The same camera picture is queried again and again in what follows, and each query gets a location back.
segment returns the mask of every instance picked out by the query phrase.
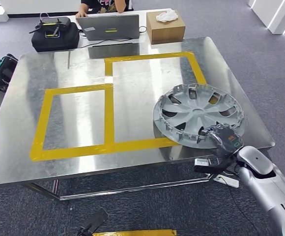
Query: gray carpet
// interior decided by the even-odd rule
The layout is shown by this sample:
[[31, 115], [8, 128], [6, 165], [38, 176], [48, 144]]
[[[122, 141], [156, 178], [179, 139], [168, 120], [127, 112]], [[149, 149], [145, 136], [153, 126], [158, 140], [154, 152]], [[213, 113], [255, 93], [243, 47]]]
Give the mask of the gray carpet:
[[[177, 9], [187, 26], [186, 38], [211, 37], [275, 139], [276, 146], [269, 154], [285, 174], [285, 35], [271, 34], [247, 6], [247, 0], [133, 0], [133, 7]], [[11, 19], [0, 23], [0, 57], [33, 51], [26, 33], [36, 22]], [[191, 164], [187, 163], [143, 168], [64, 180], [60, 191], [111, 189], [193, 175]], [[111, 179], [116, 184], [110, 184]], [[245, 187], [231, 191], [259, 235], [277, 235]], [[227, 186], [216, 182], [76, 200], [69, 206], [21, 186], [0, 188], [0, 235], [75, 235], [81, 224], [100, 207], [109, 214], [100, 229], [105, 232], [176, 229], [183, 236], [257, 235], [236, 208]]]

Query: black shirt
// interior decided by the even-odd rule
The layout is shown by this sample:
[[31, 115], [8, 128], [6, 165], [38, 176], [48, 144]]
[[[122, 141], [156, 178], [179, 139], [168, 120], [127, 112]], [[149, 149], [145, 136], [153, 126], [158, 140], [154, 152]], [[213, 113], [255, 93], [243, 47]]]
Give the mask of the black shirt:
[[[81, 0], [81, 3], [87, 4], [89, 8], [93, 9], [89, 13], [117, 12], [114, 0]], [[130, 0], [125, 0], [125, 3], [124, 11], [128, 11]]]

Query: white tissue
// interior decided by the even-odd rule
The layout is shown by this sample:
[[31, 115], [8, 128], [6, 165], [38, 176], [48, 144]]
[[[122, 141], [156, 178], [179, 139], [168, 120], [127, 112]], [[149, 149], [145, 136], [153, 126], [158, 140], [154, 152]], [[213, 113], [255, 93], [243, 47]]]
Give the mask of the white tissue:
[[167, 12], [162, 12], [161, 14], [155, 17], [157, 21], [160, 22], [168, 22], [168, 21], [174, 21], [179, 18], [179, 16], [173, 10], [169, 10]]

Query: black bag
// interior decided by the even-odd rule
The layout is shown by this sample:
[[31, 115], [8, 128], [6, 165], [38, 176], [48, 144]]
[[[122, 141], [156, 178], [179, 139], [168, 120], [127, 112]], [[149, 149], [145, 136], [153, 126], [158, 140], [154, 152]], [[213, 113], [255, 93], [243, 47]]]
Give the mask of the black bag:
[[0, 65], [0, 87], [5, 88], [2, 90], [7, 89], [17, 62], [18, 60], [11, 54], [7, 54], [6, 57], [3, 58], [2, 63]]
[[36, 27], [31, 42], [37, 52], [75, 49], [79, 42], [79, 30], [67, 17], [48, 18]]

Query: person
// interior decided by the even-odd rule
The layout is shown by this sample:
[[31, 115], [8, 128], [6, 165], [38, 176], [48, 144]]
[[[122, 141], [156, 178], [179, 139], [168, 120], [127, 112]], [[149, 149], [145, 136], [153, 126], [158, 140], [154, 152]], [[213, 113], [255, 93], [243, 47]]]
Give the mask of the person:
[[87, 17], [88, 10], [92, 9], [90, 13], [106, 13], [106, 12], [118, 12], [122, 13], [128, 11], [130, 0], [81, 0], [79, 11], [76, 17]]

